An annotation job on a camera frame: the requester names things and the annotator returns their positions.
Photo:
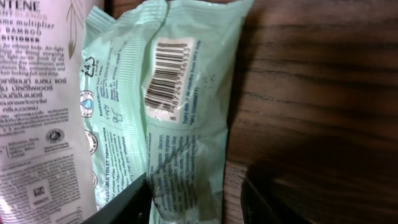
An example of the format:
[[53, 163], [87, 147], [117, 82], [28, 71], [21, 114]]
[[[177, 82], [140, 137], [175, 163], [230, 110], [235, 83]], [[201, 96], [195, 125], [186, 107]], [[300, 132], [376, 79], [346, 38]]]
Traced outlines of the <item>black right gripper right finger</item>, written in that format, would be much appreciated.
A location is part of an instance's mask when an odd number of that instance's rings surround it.
[[249, 177], [242, 182], [240, 201], [245, 224], [311, 224]]

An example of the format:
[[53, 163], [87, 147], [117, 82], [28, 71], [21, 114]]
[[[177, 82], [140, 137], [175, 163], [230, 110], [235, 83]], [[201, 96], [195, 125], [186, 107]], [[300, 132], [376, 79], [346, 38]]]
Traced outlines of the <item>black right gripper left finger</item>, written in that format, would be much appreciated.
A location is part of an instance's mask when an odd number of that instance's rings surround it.
[[149, 224], [151, 203], [144, 173], [83, 224]]

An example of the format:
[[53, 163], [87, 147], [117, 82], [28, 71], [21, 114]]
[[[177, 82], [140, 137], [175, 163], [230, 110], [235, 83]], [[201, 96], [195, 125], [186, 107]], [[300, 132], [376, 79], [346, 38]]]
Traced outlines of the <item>teal tissue wipes pack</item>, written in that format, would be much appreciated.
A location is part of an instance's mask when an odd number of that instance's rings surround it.
[[140, 175], [149, 223], [223, 221], [234, 64], [251, 1], [144, 1], [85, 22], [80, 93], [98, 211]]

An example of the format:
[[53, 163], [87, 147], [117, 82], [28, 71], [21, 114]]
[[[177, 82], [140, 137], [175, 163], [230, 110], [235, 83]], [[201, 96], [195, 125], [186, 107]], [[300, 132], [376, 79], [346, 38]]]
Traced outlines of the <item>white tube gold cap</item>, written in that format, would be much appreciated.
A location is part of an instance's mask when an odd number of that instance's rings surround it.
[[97, 208], [80, 93], [95, 0], [1, 0], [1, 222], [82, 223]]

